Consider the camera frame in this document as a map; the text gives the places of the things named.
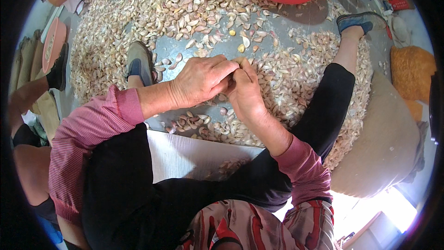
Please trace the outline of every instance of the red striped sleeve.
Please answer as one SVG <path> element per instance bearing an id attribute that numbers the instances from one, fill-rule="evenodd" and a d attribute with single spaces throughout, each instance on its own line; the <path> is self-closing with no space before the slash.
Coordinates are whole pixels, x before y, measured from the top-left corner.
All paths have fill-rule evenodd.
<path id="1" fill-rule="evenodd" d="M 333 198 L 329 193 L 330 173 L 322 166 L 321 158 L 309 144 L 293 135 L 293 142 L 286 152 L 273 158 L 279 170 L 288 175 L 293 183 L 293 206 L 316 197 Z"/>
<path id="2" fill-rule="evenodd" d="M 52 140 L 48 181 L 57 215 L 81 225 L 84 157 L 99 143 L 143 121 L 136 90 L 119 91 L 115 85 L 107 96 L 92 98 L 62 120 Z"/>

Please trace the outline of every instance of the red and white patterned shirt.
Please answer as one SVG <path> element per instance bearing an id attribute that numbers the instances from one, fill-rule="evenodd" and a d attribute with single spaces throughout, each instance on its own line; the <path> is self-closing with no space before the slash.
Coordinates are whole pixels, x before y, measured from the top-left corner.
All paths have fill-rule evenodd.
<path id="1" fill-rule="evenodd" d="M 206 206 L 194 217 L 176 250 L 211 250 L 222 242 L 242 249 L 334 249 L 333 208 L 322 200 L 303 202 L 280 222 L 269 211 L 240 200 Z"/>

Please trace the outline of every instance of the blue shoe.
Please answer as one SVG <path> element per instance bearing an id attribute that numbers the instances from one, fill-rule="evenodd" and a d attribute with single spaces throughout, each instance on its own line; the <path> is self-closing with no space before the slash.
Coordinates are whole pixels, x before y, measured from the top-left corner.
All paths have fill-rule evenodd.
<path id="1" fill-rule="evenodd" d="M 147 47 L 140 41 L 131 43 L 128 49 L 128 76 L 139 75 L 143 86 L 154 84 L 151 74 L 153 68 L 153 55 Z"/>
<path id="2" fill-rule="evenodd" d="M 391 37 L 389 25 L 383 17 L 375 12 L 343 14 L 336 19 L 336 23 L 340 34 L 345 28 L 358 25 L 364 30 L 364 35 L 370 30 L 382 30 L 386 28 L 388 35 Z"/>

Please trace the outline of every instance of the wrinkled hand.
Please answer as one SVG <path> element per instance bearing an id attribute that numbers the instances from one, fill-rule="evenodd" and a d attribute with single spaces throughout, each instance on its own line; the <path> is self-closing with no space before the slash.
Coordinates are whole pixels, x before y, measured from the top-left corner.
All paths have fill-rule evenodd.
<path id="1" fill-rule="evenodd" d="M 192 107 L 224 92 L 228 87 L 228 75 L 238 68 L 239 64 L 227 60 L 222 54 L 211 58 L 190 58 L 171 82 L 177 106 Z"/>
<path id="2" fill-rule="evenodd" d="M 247 127 L 269 118 L 258 83 L 258 76 L 244 57 L 234 59 L 240 68 L 233 74 L 230 86 L 226 94 L 236 113 L 237 118 Z"/>

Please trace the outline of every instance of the black shoe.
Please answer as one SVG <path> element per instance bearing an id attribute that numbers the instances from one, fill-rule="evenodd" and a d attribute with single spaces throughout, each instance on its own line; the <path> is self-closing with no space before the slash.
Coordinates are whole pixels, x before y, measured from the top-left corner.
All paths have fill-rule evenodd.
<path id="1" fill-rule="evenodd" d="M 65 42 L 62 46 L 62 50 L 60 51 L 59 58 L 54 61 L 51 71 L 46 75 L 49 88 L 56 88 L 59 91 L 65 90 L 68 50 L 69 44 Z"/>

